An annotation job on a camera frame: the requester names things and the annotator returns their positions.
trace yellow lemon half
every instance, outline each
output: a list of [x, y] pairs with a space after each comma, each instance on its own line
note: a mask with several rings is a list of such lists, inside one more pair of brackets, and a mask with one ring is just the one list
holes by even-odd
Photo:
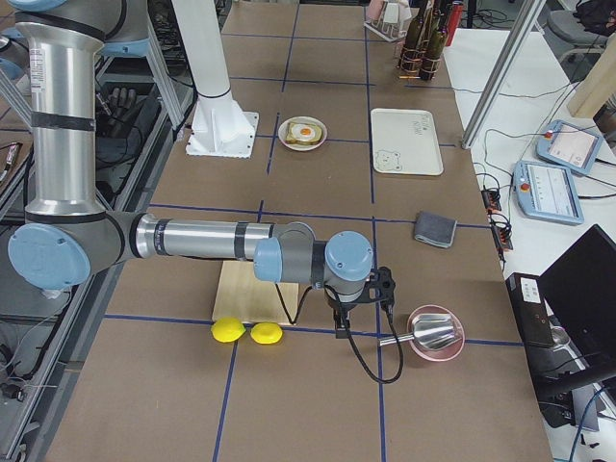
[[259, 322], [250, 329], [250, 337], [257, 344], [271, 345], [282, 338], [282, 329], [275, 322]]
[[235, 342], [245, 333], [246, 328], [237, 318], [220, 318], [212, 326], [212, 335], [219, 342]]

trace metal scoop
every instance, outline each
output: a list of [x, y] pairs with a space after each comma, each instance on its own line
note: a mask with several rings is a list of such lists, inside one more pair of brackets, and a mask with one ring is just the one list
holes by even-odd
[[[447, 348], [462, 339], [453, 324], [453, 318], [449, 314], [420, 314], [413, 319], [411, 327], [412, 332], [399, 335], [398, 339], [401, 342], [413, 340], [423, 349], [436, 351]], [[378, 344], [384, 347], [395, 342], [396, 337], [386, 337], [380, 339]]]

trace backpack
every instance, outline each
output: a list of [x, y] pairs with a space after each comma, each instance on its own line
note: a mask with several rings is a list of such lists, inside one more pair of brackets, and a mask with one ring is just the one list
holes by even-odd
[[574, 16], [587, 32], [606, 37], [616, 32], [616, 0], [580, 0]]

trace computer monitor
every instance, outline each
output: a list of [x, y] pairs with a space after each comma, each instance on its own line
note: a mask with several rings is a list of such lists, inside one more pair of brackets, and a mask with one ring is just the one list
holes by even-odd
[[591, 354], [584, 358], [589, 368], [565, 377], [562, 391], [602, 380], [616, 401], [616, 378], [608, 378], [616, 377], [616, 243], [593, 225], [537, 283], [580, 354]]

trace bread slice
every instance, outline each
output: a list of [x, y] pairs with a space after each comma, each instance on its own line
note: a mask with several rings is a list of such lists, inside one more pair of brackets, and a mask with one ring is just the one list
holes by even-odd
[[[309, 141], [298, 140], [293, 135], [293, 129], [297, 125], [306, 125], [307, 127], [312, 128], [315, 131], [315, 137], [312, 140], [309, 140]], [[289, 122], [289, 127], [287, 129], [287, 136], [285, 137], [285, 142], [287, 144], [298, 144], [300, 146], [312, 146], [312, 145], [315, 145], [315, 144], [318, 144], [319, 142], [321, 142], [322, 136], [323, 136], [323, 131], [320, 128], [319, 125], [315, 125], [314, 123], [309, 123], [309, 122], [302, 122], [302, 123], [299, 123], [299, 124], [295, 123], [295, 122]]]

